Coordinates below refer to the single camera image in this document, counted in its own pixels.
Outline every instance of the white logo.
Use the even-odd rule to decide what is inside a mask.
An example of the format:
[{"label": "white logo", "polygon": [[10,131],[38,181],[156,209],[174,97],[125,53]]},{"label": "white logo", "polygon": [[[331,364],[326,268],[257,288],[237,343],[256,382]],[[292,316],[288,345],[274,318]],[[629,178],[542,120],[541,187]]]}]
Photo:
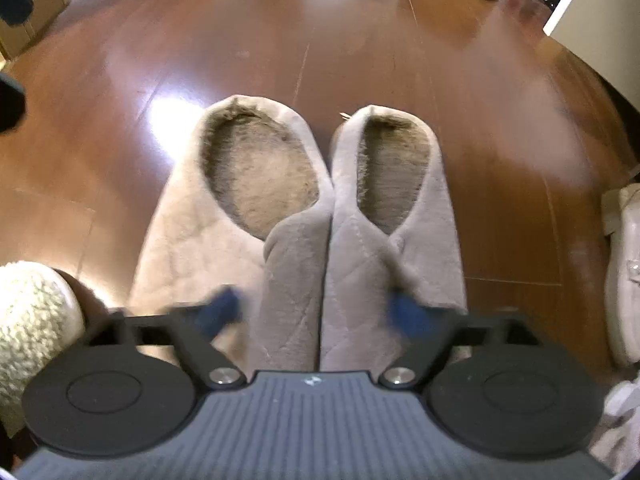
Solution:
[{"label": "white logo", "polygon": [[309,377],[308,379],[305,379],[305,383],[308,384],[309,386],[316,386],[316,384],[320,384],[321,382],[322,382],[322,379],[316,376],[312,376],[312,377]]}]

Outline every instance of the brown hardwood floor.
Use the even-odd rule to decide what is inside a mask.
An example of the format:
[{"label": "brown hardwood floor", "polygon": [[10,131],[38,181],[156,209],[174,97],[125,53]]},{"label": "brown hardwood floor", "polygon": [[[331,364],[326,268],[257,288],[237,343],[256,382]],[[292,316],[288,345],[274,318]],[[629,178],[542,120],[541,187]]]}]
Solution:
[{"label": "brown hardwood floor", "polygon": [[599,196],[636,161],[597,76],[539,0],[73,0],[10,73],[0,263],[39,260],[126,304],[184,134],[230,94],[299,111],[326,153],[370,103],[417,114],[444,153],[471,309],[516,308],[612,372]]}]

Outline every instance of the slipper insole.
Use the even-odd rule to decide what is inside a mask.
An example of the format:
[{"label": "slipper insole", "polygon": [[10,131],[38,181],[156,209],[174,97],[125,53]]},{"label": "slipper insole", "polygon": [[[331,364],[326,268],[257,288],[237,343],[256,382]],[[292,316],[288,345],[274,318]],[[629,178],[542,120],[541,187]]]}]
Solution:
[{"label": "slipper insole", "polygon": [[318,199],[316,174],[300,140],[254,108],[235,106],[212,116],[201,155],[222,209],[260,240]]},{"label": "slipper insole", "polygon": [[427,137],[410,121],[373,116],[367,122],[358,153],[358,206],[385,234],[413,208],[429,154]]}]

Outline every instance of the brown box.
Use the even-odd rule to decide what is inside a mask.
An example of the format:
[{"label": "brown box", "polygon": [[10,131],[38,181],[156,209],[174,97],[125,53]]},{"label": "brown box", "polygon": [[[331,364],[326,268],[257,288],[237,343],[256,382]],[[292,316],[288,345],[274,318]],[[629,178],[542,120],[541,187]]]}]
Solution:
[{"label": "brown box", "polygon": [[22,25],[9,27],[0,20],[0,52],[13,59],[25,51],[47,25],[62,12],[71,0],[33,0],[33,12]]}]

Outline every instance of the pair of slippers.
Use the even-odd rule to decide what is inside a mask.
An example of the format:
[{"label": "pair of slippers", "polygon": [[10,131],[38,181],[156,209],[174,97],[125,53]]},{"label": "pair of slippers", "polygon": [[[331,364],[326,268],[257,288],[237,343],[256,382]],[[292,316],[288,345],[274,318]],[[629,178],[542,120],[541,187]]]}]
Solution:
[{"label": "pair of slippers", "polygon": [[440,148],[420,119],[368,106],[336,131],[331,173],[295,111],[232,96],[209,107],[162,192],[129,310],[241,295],[214,345],[256,369],[382,371],[406,337],[401,290],[465,310]]}]

